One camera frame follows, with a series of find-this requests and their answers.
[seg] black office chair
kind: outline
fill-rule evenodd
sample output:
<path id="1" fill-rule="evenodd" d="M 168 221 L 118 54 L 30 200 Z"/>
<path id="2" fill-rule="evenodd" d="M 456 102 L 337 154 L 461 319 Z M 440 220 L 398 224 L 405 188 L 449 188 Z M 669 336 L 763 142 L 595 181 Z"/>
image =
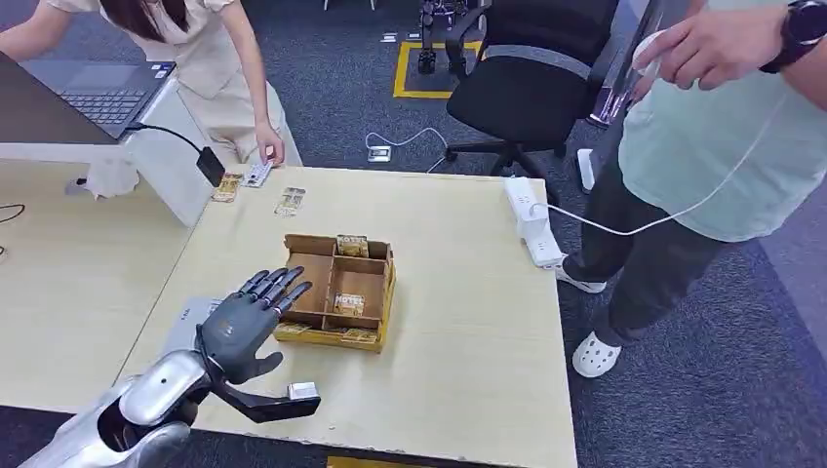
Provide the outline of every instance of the black office chair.
<path id="1" fill-rule="evenodd" d="M 446 39 L 451 72 L 460 82 L 448 101 L 456 120 L 499 138 L 453 144 L 445 153 L 496 153 L 492 176 L 515 162 L 531 177 L 545 172 L 526 151 L 554 150 L 566 156 L 566 140 L 577 119 L 589 116 L 617 51 L 610 43 L 617 0 L 493 0 L 469 12 Z M 462 55 L 465 33 L 480 17 L 486 35 L 470 74 Z M 565 68 L 529 58 L 496 56 L 483 59 L 488 46 L 518 45 L 551 50 L 591 67 L 587 79 Z M 559 197 L 546 182 L 549 203 Z"/>

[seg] wooden table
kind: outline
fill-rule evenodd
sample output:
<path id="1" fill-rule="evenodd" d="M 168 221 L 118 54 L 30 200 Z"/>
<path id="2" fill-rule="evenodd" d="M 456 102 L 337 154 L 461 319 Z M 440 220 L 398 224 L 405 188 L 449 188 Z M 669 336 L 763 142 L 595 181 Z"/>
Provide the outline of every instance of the wooden table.
<path id="1" fill-rule="evenodd" d="M 189 237 L 145 183 L 64 195 L 87 170 L 0 161 L 0 205 L 26 204 L 0 224 L 0 405 L 77 411 L 108 388 Z"/>
<path id="2" fill-rule="evenodd" d="M 285 187 L 297 217 L 273 214 Z M 542 182 L 535 185 L 544 200 Z M 274 172 L 232 204 L 210 204 L 123 375 L 158 357 L 191 296 L 223 297 L 284 265 L 285 234 L 389 242 L 397 286 L 381 354 L 268 340 L 284 364 L 242 388 L 315 381 L 316 415 L 256 425 L 215 397 L 196 427 L 335 447 L 524 467 L 575 467 L 566 356 L 553 273 L 535 268 L 496 178 L 322 169 Z"/>

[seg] cardboard box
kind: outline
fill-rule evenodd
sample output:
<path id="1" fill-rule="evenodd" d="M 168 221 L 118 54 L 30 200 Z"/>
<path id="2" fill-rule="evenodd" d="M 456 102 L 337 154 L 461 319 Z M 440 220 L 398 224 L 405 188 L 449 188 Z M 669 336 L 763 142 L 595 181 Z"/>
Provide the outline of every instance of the cardboard box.
<path id="1" fill-rule="evenodd" d="M 296 281 L 310 281 L 313 288 L 282 316 L 276 339 L 380 352 L 396 285 L 390 245 L 369 241 L 367 258 L 339 255 L 335 237 L 288 234 L 285 246 L 287 266 L 304 267 Z M 361 296 L 362 315 L 336 313 L 337 294 Z"/>

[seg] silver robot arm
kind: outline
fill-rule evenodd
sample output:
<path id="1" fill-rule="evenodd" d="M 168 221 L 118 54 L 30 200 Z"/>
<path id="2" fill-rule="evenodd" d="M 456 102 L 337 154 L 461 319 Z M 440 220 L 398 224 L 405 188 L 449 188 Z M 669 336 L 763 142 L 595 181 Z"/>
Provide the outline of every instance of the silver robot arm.
<path id="1" fill-rule="evenodd" d="M 66 421 L 20 468 L 164 466 L 185 443 L 198 405 L 211 393 L 255 422 L 311 415 L 321 403 L 313 383 L 273 398 L 230 385 L 276 369 L 281 353 L 256 359 L 282 313 L 312 285 L 290 284 L 303 268 L 260 271 L 196 329 L 195 350 L 173 351 L 146 373 L 128 377 Z"/>

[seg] smartwatch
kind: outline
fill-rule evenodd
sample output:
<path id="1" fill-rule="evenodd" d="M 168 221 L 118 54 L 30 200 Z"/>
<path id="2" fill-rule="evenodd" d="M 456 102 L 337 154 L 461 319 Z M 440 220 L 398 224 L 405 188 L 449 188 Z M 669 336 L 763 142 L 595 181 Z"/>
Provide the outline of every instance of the smartwatch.
<path id="1" fill-rule="evenodd" d="M 781 27 L 783 46 L 778 57 L 761 67 L 764 73 L 778 73 L 815 49 L 827 35 L 827 1 L 798 0 L 789 6 Z"/>

